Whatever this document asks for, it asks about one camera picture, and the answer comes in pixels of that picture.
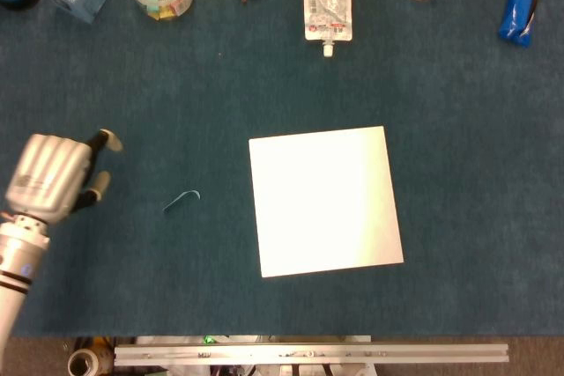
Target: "plastic nozzle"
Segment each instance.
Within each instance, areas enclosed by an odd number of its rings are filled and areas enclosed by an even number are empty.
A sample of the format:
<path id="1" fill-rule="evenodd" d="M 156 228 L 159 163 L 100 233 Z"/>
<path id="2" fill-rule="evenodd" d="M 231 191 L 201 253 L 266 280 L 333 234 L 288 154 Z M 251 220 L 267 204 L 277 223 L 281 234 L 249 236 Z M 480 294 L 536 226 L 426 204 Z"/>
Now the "plastic nozzle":
<path id="1" fill-rule="evenodd" d="M 324 57 L 333 57 L 333 42 L 332 41 L 325 41 L 323 44 L 323 56 Z"/>

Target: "robotic hand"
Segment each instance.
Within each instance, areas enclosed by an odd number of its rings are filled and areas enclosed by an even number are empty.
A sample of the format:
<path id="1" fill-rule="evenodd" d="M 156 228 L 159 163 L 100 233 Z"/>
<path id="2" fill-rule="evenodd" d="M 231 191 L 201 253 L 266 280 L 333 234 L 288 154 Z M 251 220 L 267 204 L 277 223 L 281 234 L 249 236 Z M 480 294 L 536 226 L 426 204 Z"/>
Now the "robotic hand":
<path id="1" fill-rule="evenodd" d="M 100 172 L 85 192 L 98 152 L 122 149 L 121 141 L 101 129 L 86 143 L 34 134 L 27 142 L 6 200 L 14 215 L 0 225 L 0 373 L 4 347 L 41 257 L 47 251 L 47 227 L 101 200 L 110 174 Z"/>

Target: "black band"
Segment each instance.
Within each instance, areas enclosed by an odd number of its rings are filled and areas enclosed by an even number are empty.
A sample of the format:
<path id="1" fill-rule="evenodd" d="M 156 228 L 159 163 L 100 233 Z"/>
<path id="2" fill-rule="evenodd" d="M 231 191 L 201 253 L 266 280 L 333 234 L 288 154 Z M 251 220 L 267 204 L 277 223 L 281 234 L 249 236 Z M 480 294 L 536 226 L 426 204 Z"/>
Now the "black band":
<path id="1" fill-rule="evenodd" d="M 531 23 L 532 17 L 537 9 L 538 0 L 531 0 L 531 8 L 529 9 L 529 17 L 527 18 L 527 26 Z"/>
<path id="2" fill-rule="evenodd" d="M 11 277 L 12 279 L 15 279 L 18 282 L 23 282 L 24 284 L 28 284 L 28 285 L 32 284 L 32 280 L 29 277 L 16 275 L 15 273 L 6 272 L 5 270 L 0 270 L 0 276 L 2 275 Z"/>
<path id="3" fill-rule="evenodd" d="M 8 288 L 9 290 L 14 290 L 14 291 L 17 291 L 17 292 L 21 292 L 24 295 L 27 295 L 27 289 L 22 288 L 21 286 L 7 284 L 6 282 L 2 282 L 2 281 L 0 281 L 0 286 L 2 286 L 4 288 Z"/>
<path id="4" fill-rule="evenodd" d="M 29 213 L 25 213 L 24 211 L 19 211 L 18 213 L 16 213 L 16 215 L 20 215 L 20 216 L 27 216 L 30 217 L 33 220 L 39 220 L 42 224 L 48 225 L 48 223 L 46 221 L 44 221 L 43 219 L 39 219 L 38 217 L 35 217 L 33 215 L 30 215 Z M 49 238 L 46 234 L 42 233 L 41 235 L 43 235 L 45 238 Z"/>

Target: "blue wrapped item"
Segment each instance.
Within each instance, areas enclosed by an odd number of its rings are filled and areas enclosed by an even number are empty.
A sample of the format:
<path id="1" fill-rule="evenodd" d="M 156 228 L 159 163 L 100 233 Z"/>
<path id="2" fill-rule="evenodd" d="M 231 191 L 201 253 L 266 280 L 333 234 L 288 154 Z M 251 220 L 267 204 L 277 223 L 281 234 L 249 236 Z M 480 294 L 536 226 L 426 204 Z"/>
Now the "blue wrapped item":
<path id="1" fill-rule="evenodd" d="M 531 44 L 532 21 L 538 0 L 508 0 L 498 34 L 520 46 Z"/>

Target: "metal extrusion bar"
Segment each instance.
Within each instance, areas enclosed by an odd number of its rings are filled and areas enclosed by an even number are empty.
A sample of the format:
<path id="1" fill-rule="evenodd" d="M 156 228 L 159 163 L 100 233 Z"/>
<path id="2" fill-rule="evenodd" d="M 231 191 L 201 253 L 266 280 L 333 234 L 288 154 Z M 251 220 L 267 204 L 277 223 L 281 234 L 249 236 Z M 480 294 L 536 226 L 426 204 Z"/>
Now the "metal extrusion bar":
<path id="1" fill-rule="evenodd" d="M 246 343 L 121 345 L 115 365 L 507 363 L 507 344 Z"/>

